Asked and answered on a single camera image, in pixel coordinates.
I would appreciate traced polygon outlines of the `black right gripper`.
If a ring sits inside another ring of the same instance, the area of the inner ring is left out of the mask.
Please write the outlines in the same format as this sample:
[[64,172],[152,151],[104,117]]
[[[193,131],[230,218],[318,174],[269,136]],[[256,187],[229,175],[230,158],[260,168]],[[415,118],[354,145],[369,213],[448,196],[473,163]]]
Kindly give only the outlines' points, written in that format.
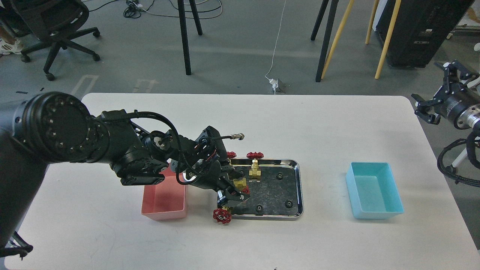
[[411,94],[415,99],[415,115],[433,125],[438,125],[443,117],[457,129],[474,128],[479,123],[479,73],[470,71],[458,60],[434,65],[444,72],[443,84],[431,100]]

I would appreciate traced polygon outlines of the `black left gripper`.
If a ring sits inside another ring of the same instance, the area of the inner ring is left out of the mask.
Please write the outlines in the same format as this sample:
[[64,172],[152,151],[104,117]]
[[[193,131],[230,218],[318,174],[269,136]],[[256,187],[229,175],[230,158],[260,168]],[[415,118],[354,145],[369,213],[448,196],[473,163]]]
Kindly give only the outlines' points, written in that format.
[[237,171],[229,162],[214,161],[204,175],[184,172],[185,184],[201,189],[211,189],[218,193],[217,208],[236,207],[246,202],[250,195],[236,188],[232,181],[245,177],[243,171]]

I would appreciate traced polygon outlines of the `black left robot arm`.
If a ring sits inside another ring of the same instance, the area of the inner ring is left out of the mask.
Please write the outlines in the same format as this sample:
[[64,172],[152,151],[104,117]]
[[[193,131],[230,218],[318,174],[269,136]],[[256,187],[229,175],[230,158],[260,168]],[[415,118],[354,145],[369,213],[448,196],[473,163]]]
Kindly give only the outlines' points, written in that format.
[[1,257],[25,257],[33,247],[16,231],[50,164],[109,164],[124,186],[161,183],[166,168],[181,185],[218,192],[217,205],[234,207],[250,195],[233,180],[221,136],[208,126],[196,140],[181,136],[173,123],[150,111],[103,111],[93,116],[79,99],[62,92],[1,104]]

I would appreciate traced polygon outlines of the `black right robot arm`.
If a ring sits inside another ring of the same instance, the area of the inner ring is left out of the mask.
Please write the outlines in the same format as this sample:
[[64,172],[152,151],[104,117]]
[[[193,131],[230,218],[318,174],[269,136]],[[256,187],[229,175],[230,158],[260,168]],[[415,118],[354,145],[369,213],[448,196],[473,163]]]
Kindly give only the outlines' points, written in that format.
[[[430,100],[424,100],[418,94],[412,94],[415,99],[415,115],[423,121],[437,125],[441,118],[454,125],[454,128],[471,132],[466,139],[458,139],[444,147],[437,158],[437,167],[446,177],[455,183],[479,187],[479,180],[460,176],[458,166],[465,159],[476,168],[479,168],[479,160],[476,150],[479,149],[479,93],[474,92],[479,86],[479,73],[472,72],[459,61],[451,63],[435,63],[444,73],[443,84]],[[454,147],[465,145],[465,149],[449,166],[445,166],[443,158]]]

